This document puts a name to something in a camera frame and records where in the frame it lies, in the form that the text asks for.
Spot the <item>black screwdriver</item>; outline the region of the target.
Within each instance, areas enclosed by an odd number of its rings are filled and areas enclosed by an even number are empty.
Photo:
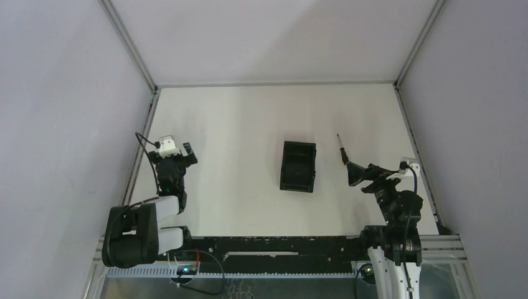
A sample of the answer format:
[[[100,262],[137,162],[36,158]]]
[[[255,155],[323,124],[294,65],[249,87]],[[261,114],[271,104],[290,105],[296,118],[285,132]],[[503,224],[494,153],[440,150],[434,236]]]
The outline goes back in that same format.
[[[339,150],[340,150],[340,153],[341,153],[341,161],[344,165],[347,165],[349,163],[349,158],[348,158],[348,155],[346,153],[346,150],[345,150],[345,147],[342,143],[342,140],[341,140],[341,136],[340,134],[337,134],[337,140],[338,140],[338,143],[339,143]]]

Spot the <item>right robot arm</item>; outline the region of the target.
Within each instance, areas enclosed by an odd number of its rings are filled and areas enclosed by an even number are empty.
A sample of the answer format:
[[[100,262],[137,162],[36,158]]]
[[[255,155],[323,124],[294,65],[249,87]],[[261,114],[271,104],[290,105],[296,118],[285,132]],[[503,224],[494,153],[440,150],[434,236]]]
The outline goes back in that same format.
[[[369,164],[366,167],[348,161],[348,183],[372,194],[385,223],[367,225],[360,234],[361,254],[370,259],[358,273],[373,270],[379,298],[419,298],[422,243],[417,224],[423,199],[418,195],[420,165],[408,159],[396,171]]]

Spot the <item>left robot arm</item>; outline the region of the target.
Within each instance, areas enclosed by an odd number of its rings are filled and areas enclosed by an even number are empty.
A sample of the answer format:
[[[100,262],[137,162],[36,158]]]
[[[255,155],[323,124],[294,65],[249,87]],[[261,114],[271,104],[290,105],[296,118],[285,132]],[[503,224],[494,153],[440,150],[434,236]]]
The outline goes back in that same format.
[[[198,160],[190,143],[179,149],[166,138],[157,151],[148,153],[156,182],[156,196],[128,206],[110,209],[101,257],[107,267],[131,268],[151,264],[171,251],[190,258],[195,250],[186,226],[160,227],[160,222],[182,214],[187,204],[184,176]]]

